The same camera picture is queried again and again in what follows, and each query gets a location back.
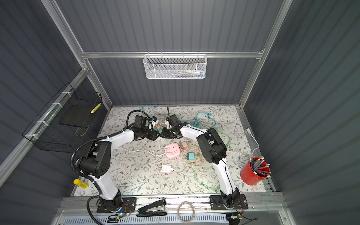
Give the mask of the pink power strip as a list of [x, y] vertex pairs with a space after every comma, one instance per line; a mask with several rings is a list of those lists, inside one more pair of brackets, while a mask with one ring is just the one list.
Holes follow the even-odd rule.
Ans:
[[164, 147], [165, 156], [168, 159], [175, 159], [178, 158], [181, 154], [180, 147], [177, 143], [171, 143]]

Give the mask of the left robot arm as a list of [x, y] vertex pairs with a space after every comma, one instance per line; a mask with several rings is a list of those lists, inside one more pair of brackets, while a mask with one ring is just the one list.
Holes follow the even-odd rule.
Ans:
[[114, 201], [121, 194], [108, 172], [112, 150], [138, 139], [156, 139], [153, 131], [150, 116], [144, 111], [133, 110], [127, 115], [122, 130], [81, 144], [71, 156], [71, 168], [96, 187], [101, 199]]

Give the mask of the pink USB charger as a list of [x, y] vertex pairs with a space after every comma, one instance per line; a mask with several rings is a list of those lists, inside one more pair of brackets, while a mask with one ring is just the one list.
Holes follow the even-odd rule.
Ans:
[[182, 143], [180, 144], [180, 148], [181, 148], [182, 150], [188, 150], [188, 149], [189, 149], [188, 142], [182, 142]]

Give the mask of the white USB charger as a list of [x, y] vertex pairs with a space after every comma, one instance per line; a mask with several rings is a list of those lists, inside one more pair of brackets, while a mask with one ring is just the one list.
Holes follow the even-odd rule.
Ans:
[[171, 165], [162, 165], [161, 167], [161, 173], [170, 174], [173, 171], [173, 168]]

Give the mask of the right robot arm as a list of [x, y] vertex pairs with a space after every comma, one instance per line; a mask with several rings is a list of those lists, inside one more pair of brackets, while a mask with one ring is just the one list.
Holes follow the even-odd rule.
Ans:
[[166, 118], [167, 127], [161, 132], [162, 138], [189, 138], [197, 141], [204, 159], [211, 163], [220, 183], [224, 205], [230, 207], [240, 197], [240, 191], [231, 178], [227, 165], [227, 147], [214, 128], [200, 129], [181, 122], [173, 114]]

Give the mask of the teal USB charger cube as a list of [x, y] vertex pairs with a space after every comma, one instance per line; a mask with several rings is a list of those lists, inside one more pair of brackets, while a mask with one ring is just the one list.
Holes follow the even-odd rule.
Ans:
[[190, 161], [195, 160], [196, 156], [197, 155], [195, 153], [188, 152], [187, 153], [187, 160], [190, 160]]

